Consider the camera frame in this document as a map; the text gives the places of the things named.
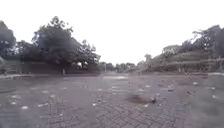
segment tree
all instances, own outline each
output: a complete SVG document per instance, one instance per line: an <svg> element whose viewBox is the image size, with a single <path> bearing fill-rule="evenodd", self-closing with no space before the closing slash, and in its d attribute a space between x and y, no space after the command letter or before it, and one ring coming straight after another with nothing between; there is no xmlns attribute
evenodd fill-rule
<svg viewBox="0 0 224 128"><path fill-rule="evenodd" d="M197 49L207 50L212 48L215 43L216 35L220 30L220 26L215 25L206 30L194 31L193 34L196 36L200 35L200 38L198 38L193 44Z"/></svg>
<svg viewBox="0 0 224 128"><path fill-rule="evenodd" d="M32 39L40 49L44 61L64 69L77 61L81 44L72 37L72 27L55 16L46 26L41 26Z"/></svg>
<svg viewBox="0 0 224 128"><path fill-rule="evenodd" d="M7 57L16 43L16 38L13 35L13 31L9 29L3 21L0 21L0 55Z"/></svg>
<svg viewBox="0 0 224 128"><path fill-rule="evenodd" d="M36 44L28 43L24 40L16 43L17 53L15 56L21 61L43 61L43 56Z"/></svg>
<svg viewBox="0 0 224 128"><path fill-rule="evenodd" d="M145 55L145 64L146 64L148 67L150 67L150 65L151 65L151 60L152 60L152 56L149 55L149 54L146 54L146 55Z"/></svg>
<svg viewBox="0 0 224 128"><path fill-rule="evenodd" d="M217 56L221 58L224 57L224 28L221 29L215 37L213 51Z"/></svg>

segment overcast sky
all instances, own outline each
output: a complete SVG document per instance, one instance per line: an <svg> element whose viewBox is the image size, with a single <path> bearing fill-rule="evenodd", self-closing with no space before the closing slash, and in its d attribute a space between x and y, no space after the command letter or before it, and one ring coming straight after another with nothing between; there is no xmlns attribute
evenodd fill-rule
<svg viewBox="0 0 224 128"><path fill-rule="evenodd" d="M101 61L134 62L181 44L191 32L224 23L222 0L0 0L0 20L17 40L53 16L74 27L78 41L94 44Z"/></svg>

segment paved plaza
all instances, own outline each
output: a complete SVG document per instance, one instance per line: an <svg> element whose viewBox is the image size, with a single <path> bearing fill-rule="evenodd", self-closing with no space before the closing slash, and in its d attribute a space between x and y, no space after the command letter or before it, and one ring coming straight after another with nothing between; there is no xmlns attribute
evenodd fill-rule
<svg viewBox="0 0 224 128"><path fill-rule="evenodd" d="M223 128L224 76L0 79L0 128Z"/></svg>

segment foliage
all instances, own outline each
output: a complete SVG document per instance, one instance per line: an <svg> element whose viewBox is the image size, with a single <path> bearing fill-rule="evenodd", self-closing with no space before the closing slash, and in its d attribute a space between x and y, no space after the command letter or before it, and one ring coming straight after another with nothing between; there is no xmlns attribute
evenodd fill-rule
<svg viewBox="0 0 224 128"><path fill-rule="evenodd" d="M224 57L224 29L217 33L213 50L218 57Z"/></svg>
<svg viewBox="0 0 224 128"><path fill-rule="evenodd" d="M62 68L73 63L81 63L82 69L97 67L100 56L95 53L96 48L90 46L86 40L79 43L72 37L73 29L58 17L54 17L46 26L41 26L33 37L34 45L40 51L47 63Z"/></svg>
<svg viewBox="0 0 224 128"><path fill-rule="evenodd" d="M9 29L3 21L0 21L0 56L6 57L12 51L16 38L13 31Z"/></svg>

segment litter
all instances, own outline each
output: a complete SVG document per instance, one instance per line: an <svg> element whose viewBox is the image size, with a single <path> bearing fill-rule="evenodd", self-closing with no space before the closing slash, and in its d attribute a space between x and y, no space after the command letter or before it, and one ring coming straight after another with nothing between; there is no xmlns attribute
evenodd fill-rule
<svg viewBox="0 0 224 128"><path fill-rule="evenodd" d="M67 88L67 87L63 87L62 89L63 89L63 90L66 90L66 89L68 89L68 88Z"/></svg>
<svg viewBox="0 0 224 128"><path fill-rule="evenodd" d="M48 91L46 91L46 90L44 90L44 91L42 91L42 93L46 94L46 93L49 93L49 92L48 92Z"/></svg>
<svg viewBox="0 0 224 128"><path fill-rule="evenodd" d="M118 88L117 86L112 86L111 88Z"/></svg>
<svg viewBox="0 0 224 128"><path fill-rule="evenodd" d="M193 82L193 85L197 85L198 84L198 82Z"/></svg>
<svg viewBox="0 0 224 128"><path fill-rule="evenodd" d="M55 98L55 95L54 95L54 94L51 94L50 97L51 97L51 98Z"/></svg>
<svg viewBox="0 0 224 128"><path fill-rule="evenodd" d="M22 106L21 109L26 110L26 109L28 109L28 107L27 106Z"/></svg>
<svg viewBox="0 0 224 128"><path fill-rule="evenodd" d="M217 99L218 97L217 97L217 96L215 96L215 95L212 95L212 98Z"/></svg>
<svg viewBox="0 0 224 128"><path fill-rule="evenodd" d="M148 106L149 106L148 104L145 104L145 105L144 105L145 108L147 108Z"/></svg>
<svg viewBox="0 0 224 128"><path fill-rule="evenodd" d="M151 87L151 85L146 85L145 87L146 87L146 88L150 88L150 87Z"/></svg>
<svg viewBox="0 0 224 128"><path fill-rule="evenodd" d="M144 90L143 89L138 89L138 91L143 92Z"/></svg>
<svg viewBox="0 0 224 128"><path fill-rule="evenodd" d="M93 105L93 106L96 106L97 104L96 104L96 103L93 103L92 105Z"/></svg>
<svg viewBox="0 0 224 128"><path fill-rule="evenodd" d="M12 95L11 97L14 99L21 99L21 97L19 95Z"/></svg>
<svg viewBox="0 0 224 128"><path fill-rule="evenodd" d="M156 100L156 98L152 97L150 102L155 104L157 102L157 100Z"/></svg>
<svg viewBox="0 0 224 128"><path fill-rule="evenodd" d="M12 104L12 105L16 105L17 103L16 103L16 102L11 102L11 104Z"/></svg>

